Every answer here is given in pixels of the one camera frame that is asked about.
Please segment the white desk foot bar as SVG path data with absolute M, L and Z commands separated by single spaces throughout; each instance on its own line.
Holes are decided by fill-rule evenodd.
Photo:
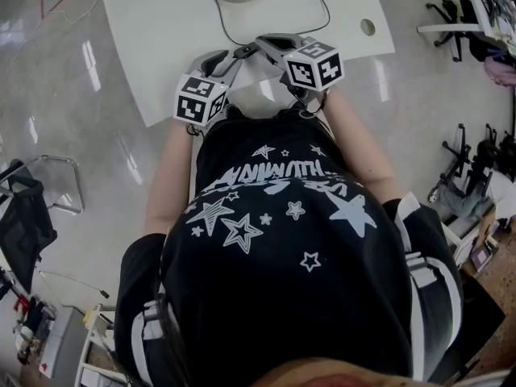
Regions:
M 426 25 L 416 27 L 417 33 L 437 32 L 482 32 L 482 28 L 476 23 L 447 23 L 438 25 Z

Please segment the person's left forearm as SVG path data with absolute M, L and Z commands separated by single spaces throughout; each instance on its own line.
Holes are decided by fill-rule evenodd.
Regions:
M 148 196 L 144 235 L 168 234 L 189 203 L 194 138 L 173 120 Z

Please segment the black chair with chrome frame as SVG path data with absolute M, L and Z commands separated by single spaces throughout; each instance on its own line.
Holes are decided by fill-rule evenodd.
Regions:
M 44 199 L 44 185 L 35 179 L 29 167 L 40 161 L 54 161 L 73 168 L 77 187 L 78 206 L 66 206 L 54 202 L 50 206 Z M 0 206 L 7 204 L 0 216 L 0 252 L 7 265 L 26 293 L 31 292 L 36 263 L 41 252 L 57 239 L 49 214 L 51 209 L 73 215 L 84 212 L 78 164 L 62 156 L 41 155 L 27 163 L 12 160 L 7 169 L 0 172 Z

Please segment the person's black star print shirt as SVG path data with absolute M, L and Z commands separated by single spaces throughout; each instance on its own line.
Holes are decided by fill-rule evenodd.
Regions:
M 117 361 L 153 387 L 248 387 L 323 358 L 428 381 L 463 290 L 438 215 L 380 203 L 307 119 L 224 119 L 198 153 L 194 200 L 126 251 Z

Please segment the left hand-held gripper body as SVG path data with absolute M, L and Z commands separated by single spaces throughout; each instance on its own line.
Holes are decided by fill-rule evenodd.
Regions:
M 197 127 L 208 127 L 222 112 L 230 85 L 226 78 L 205 77 L 198 70 L 184 73 L 177 84 L 173 117 Z

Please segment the gray cabinet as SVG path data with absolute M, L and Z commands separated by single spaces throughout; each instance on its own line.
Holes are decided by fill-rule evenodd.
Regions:
M 75 307 L 63 307 L 40 356 L 39 371 L 47 387 L 74 387 L 88 331 L 84 315 Z

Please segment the black office chair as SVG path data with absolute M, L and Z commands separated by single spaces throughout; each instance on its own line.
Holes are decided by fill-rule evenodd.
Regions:
M 475 23 L 477 17 L 470 0 L 441 0 L 441 6 L 433 3 L 427 3 L 428 10 L 434 9 L 444 20 L 446 24 L 453 23 Z M 487 46 L 473 31 L 448 31 L 443 33 L 440 40 L 436 40 L 434 45 L 439 48 L 454 40 L 456 44 L 456 55 L 452 57 L 453 61 L 459 63 L 463 60 L 462 40 L 469 42 L 469 51 L 472 56 L 480 62 L 486 57 Z
M 451 167 L 440 174 L 439 181 L 428 194 L 429 203 L 437 201 L 438 191 L 442 186 L 453 183 L 455 178 L 461 178 L 465 168 L 468 169 L 465 189 L 460 189 L 460 194 L 463 196 L 470 195 L 477 185 L 481 185 L 481 196 L 485 197 L 493 178 L 491 174 L 493 169 L 501 172 L 511 181 L 516 181 L 516 139 L 506 131 L 505 136 L 498 144 L 497 130 L 489 124 L 485 125 L 485 129 L 487 138 L 477 145 L 473 158 L 469 157 L 472 148 L 466 143 L 465 126 L 462 123 L 458 125 L 460 133 L 460 149 L 458 151 L 451 148 L 447 141 L 442 142 L 442 147 L 454 156 L 454 160 Z

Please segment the white cluttered shelf unit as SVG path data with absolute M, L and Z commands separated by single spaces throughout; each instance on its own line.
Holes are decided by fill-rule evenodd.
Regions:
M 114 363 L 114 309 L 99 304 L 83 319 L 87 335 L 74 387 L 126 387 Z

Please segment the person's right forearm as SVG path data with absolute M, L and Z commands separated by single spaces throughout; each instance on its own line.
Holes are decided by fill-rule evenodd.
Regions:
M 343 159 L 358 182 L 382 204 L 403 198 L 406 192 L 386 155 L 342 94 L 331 89 L 318 99 Z

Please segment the person's chin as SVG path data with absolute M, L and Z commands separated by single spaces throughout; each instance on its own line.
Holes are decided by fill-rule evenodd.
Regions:
M 443 387 L 374 372 L 339 360 L 292 360 L 271 370 L 250 387 Z

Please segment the pink bag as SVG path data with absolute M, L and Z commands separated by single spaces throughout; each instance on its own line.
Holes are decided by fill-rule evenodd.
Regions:
M 516 87 L 516 68 L 501 63 L 491 56 L 484 61 L 487 76 L 496 84 L 504 87 Z

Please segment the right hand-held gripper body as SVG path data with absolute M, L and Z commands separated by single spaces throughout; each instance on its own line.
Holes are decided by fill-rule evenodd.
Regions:
M 327 92 L 344 78 L 339 51 L 318 40 L 303 40 L 301 46 L 282 57 L 288 91 L 303 106 L 314 93 Z

